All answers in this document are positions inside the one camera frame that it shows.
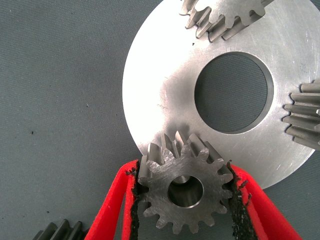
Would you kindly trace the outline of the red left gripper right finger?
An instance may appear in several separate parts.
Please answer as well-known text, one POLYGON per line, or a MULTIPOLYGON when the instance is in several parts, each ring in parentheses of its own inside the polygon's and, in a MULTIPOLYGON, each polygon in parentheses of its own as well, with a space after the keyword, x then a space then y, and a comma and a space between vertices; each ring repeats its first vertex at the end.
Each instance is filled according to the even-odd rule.
POLYGON ((302 237, 282 215, 255 179, 231 163, 228 200, 236 240, 301 240, 302 237))

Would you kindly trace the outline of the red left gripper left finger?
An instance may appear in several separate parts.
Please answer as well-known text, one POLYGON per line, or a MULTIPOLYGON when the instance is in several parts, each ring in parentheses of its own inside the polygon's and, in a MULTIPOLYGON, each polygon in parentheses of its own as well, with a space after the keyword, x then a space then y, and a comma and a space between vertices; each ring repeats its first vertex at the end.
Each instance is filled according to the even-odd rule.
POLYGON ((123 209, 122 240, 137 240, 138 218, 138 160, 124 164, 117 172, 107 196, 97 213, 86 240, 112 240, 116 233, 121 207, 123 209))

